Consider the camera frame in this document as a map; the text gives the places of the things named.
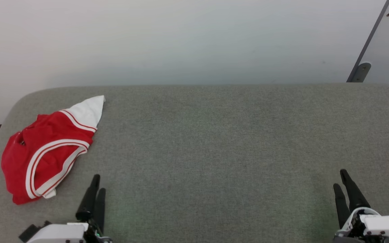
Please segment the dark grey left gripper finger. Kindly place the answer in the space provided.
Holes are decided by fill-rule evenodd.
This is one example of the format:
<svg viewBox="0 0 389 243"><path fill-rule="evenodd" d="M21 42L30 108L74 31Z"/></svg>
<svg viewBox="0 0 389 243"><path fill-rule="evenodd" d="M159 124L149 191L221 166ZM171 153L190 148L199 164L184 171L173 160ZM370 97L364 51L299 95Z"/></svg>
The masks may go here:
<svg viewBox="0 0 389 243"><path fill-rule="evenodd" d="M78 221L87 222L93 218L93 212L95 209L95 202L97 192L99 190L100 175L96 174L93 176L92 181L85 191L80 206L76 212L76 219Z"/></svg>
<svg viewBox="0 0 389 243"><path fill-rule="evenodd" d="M95 209L93 212L94 221L101 234L104 233L105 197L106 197L106 189L105 188L99 189L95 200Z"/></svg>

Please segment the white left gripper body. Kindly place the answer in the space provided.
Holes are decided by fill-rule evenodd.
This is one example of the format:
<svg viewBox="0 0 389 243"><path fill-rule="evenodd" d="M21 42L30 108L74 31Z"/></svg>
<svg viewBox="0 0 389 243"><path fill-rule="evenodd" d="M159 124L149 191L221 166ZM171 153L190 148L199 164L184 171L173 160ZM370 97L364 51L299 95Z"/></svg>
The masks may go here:
<svg viewBox="0 0 389 243"><path fill-rule="evenodd" d="M32 224L19 239L23 243L112 243L112 238L104 236L98 226L86 222Z"/></svg>

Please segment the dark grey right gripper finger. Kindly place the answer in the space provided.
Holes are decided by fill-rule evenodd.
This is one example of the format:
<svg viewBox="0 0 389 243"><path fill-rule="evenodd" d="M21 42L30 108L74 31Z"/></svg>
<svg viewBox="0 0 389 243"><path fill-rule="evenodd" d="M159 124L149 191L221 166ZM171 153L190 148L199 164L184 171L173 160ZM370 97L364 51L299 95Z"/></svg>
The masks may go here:
<svg viewBox="0 0 389 243"><path fill-rule="evenodd" d="M350 210L347 206L346 197L341 189L341 186L337 183L334 183L333 189L335 194L335 204L339 228L342 228L350 216Z"/></svg>
<svg viewBox="0 0 389 243"><path fill-rule="evenodd" d="M347 190L350 210L354 211L355 209L361 207L366 207L370 209L371 206L369 205L368 201L362 194L357 184L352 180L346 169L340 170L340 177L343 185Z"/></svg>

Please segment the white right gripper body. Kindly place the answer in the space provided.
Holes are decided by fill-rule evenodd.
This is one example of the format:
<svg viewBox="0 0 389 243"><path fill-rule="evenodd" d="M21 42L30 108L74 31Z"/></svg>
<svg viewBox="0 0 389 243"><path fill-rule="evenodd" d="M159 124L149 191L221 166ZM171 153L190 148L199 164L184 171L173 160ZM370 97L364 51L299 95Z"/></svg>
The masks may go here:
<svg viewBox="0 0 389 243"><path fill-rule="evenodd" d="M389 243L389 215L359 207L335 233L333 243Z"/></svg>

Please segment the red basketball jersey white trim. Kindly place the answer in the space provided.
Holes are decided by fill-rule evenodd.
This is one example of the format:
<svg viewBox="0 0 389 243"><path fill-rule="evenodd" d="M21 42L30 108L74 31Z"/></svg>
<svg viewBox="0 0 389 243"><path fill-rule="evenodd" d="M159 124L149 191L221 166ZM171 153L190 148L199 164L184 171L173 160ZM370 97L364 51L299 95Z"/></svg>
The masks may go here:
<svg viewBox="0 0 389 243"><path fill-rule="evenodd" d="M86 99L52 114L12 135L2 154L6 188L16 205L56 195L56 187L74 163L88 152L98 129L106 99Z"/></svg>

